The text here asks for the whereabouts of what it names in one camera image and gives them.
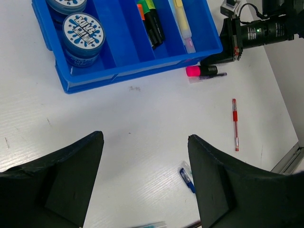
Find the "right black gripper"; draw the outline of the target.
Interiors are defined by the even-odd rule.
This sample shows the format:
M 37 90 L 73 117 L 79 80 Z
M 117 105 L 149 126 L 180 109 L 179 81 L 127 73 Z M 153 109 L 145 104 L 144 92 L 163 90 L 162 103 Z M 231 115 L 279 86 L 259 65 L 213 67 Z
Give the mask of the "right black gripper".
M 200 61 L 201 66 L 224 64 L 240 59 L 244 49 L 293 40 L 287 31 L 287 16 L 271 17 L 242 24 L 240 17 L 224 19 L 219 35 L 223 50 Z

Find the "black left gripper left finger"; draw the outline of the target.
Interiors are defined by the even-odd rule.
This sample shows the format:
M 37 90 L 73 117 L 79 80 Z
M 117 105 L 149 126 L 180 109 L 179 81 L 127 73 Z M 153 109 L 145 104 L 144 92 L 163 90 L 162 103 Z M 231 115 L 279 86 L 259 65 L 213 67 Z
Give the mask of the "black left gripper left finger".
M 3 228 L 81 228 L 104 146 L 96 131 L 0 174 Z

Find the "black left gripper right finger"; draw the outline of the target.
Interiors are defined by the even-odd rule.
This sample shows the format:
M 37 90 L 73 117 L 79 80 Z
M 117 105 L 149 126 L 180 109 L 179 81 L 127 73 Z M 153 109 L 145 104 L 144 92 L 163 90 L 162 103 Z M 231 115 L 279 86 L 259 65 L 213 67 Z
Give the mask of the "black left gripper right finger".
M 205 228 L 301 228 L 304 174 L 266 171 L 193 134 L 188 153 Z

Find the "lilac highlighter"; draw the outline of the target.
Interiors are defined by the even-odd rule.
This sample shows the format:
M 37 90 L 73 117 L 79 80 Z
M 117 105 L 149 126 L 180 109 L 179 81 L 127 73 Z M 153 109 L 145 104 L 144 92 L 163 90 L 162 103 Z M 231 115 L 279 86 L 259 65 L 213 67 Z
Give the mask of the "lilac highlighter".
M 190 37 L 190 38 L 184 39 L 184 42 L 185 42 L 185 48 L 186 48 L 186 50 L 187 50 L 187 52 L 188 52 L 189 54 L 190 54 L 190 53 L 195 53 L 195 52 L 196 52 L 191 37 Z

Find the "pale yellow highlighter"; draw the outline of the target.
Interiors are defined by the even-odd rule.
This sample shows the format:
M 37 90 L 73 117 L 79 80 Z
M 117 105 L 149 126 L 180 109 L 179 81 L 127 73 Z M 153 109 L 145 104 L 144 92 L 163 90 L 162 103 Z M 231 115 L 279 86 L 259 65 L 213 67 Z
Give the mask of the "pale yellow highlighter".
M 173 0 L 178 26 L 183 39 L 191 38 L 191 30 L 186 17 L 185 9 L 182 0 Z

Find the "black pink highlighter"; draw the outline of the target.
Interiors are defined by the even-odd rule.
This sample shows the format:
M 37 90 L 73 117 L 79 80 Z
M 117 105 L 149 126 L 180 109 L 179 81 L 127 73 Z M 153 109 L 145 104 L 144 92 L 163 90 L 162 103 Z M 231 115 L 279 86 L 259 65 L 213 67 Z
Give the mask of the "black pink highlighter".
M 216 75 L 218 69 L 216 66 L 188 66 L 186 74 L 188 77 L 211 76 Z

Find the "purple gel pen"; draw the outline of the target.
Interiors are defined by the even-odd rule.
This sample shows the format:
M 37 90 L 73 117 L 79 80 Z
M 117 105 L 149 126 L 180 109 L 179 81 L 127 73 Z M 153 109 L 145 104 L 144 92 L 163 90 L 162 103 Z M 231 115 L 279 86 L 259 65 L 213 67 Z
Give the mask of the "purple gel pen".
M 189 77 L 189 82 L 190 83 L 197 83 L 203 80 L 208 80 L 208 79 L 213 79 L 213 78 L 217 78 L 217 77 L 224 77 L 227 76 L 228 74 L 225 73 L 219 73 L 219 74 L 215 74 L 215 75 L 210 75 L 210 76 L 196 76 L 196 77 Z

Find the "blue gel pen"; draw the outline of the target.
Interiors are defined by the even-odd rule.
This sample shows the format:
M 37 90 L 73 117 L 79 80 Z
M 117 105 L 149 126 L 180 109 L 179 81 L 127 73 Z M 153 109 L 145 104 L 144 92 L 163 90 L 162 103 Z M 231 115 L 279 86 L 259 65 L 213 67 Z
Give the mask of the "blue gel pen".
M 130 226 L 129 228 L 167 228 L 165 221 L 149 222 L 140 225 Z

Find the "black yellow highlighter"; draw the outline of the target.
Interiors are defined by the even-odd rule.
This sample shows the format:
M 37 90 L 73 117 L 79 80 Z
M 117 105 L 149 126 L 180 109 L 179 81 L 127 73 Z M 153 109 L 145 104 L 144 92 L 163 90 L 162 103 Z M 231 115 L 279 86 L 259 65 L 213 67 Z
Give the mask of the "black yellow highlighter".
M 156 7 L 152 0 L 139 0 L 138 3 L 142 5 L 146 25 L 148 28 L 148 34 L 150 36 L 153 49 L 155 49 L 160 46 L 165 40 L 165 35 Z

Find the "black orange highlighter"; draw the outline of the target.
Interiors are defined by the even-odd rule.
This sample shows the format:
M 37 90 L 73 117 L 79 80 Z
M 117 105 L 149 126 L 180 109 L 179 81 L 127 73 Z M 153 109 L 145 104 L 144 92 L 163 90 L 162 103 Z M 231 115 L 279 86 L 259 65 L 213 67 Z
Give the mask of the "black orange highlighter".
M 142 22 L 143 22 L 144 27 L 145 27 L 145 30 L 146 30 L 146 33 L 147 33 L 147 35 L 149 35 L 148 29 L 147 29 L 147 25 L 146 25 L 146 21 L 145 21 L 145 17 L 144 17 L 144 12 L 143 12 L 143 6 L 142 6 L 142 4 L 137 3 L 137 9 L 138 9 L 138 11 L 139 11 L 139 13 L 140 13 Z

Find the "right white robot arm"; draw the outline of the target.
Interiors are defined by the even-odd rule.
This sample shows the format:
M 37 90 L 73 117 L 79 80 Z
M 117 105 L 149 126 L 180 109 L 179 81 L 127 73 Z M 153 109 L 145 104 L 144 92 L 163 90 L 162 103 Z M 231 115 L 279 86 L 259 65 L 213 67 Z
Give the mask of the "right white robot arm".
M 239 60 L 244 49 L 304 36 L 301 0 L 265 0 L 257 20 L 242 21 L 236 1 L 226 0 L 220 33 L 222 51 L 201 61 L 198 78 L 213 78 L 210 67 Z M 188 138 L 199 221 L 193 228 L 301 228 L 304 225 L 304 174 L 295 172 L 303 148 L 266 171 L 215 148 L 197 135 Z

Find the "dark blue pen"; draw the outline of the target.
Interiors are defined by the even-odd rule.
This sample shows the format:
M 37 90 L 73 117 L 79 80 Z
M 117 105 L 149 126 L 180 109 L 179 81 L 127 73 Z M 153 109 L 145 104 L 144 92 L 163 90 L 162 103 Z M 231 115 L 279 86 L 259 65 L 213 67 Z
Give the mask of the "dark blue pen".
M 179 174 L 181 176 L 181 178 L 183 179 L 184 183 L 187 185 L 187 187 L 190 189 L 190 191 L 195 194 L 195 187 L 194 184 L 192 183 L 190 177 L 188 176 L 188 174 L 186 173 L 184 168 L 180 168 L 179 169 Z

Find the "teal gel pen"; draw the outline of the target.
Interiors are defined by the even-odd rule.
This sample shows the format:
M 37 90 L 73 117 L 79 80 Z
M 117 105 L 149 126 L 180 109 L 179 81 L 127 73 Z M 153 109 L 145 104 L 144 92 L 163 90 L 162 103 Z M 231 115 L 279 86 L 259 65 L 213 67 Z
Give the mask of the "teal gel pen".
M 191 167 L 186 161 L 181 162 L 181 167 L 185 170 L 189 177 L 192 177 Z

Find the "blue plastic sorting tray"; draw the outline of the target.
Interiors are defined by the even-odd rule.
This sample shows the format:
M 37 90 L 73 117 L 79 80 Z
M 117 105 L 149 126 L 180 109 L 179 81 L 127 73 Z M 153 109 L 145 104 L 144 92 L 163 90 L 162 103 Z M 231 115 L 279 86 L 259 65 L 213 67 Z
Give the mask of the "blue plastic sorting tray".
M 153 49 L 137 0 L 88 0 L 84 13 L 102 24 L 105 41 L 93 65 L 75 67 L 67 62 L 62 25 L 67 16 L 53 10 L 46 0 L 34 0 L 32 7 L 55 67 L 68 94 L 110 85 L 142 76 L 192 66 L 220 53 L 222 44 L 205 0 L 182 0 L 191 30 L 195 53 L 188 53 L 178 26 L 172 0 L 153 0 L 164 42 Z

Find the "aluminium front rail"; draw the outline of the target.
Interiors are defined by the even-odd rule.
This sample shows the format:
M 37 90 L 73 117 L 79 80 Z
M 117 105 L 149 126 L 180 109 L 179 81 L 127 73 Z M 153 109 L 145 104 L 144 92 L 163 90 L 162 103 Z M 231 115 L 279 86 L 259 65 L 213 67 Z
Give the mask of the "aluminium front rail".
M 293 174 L 304 159 L 304 148 L 297 142 L 290 151 L 271 170 L 273 173 Z

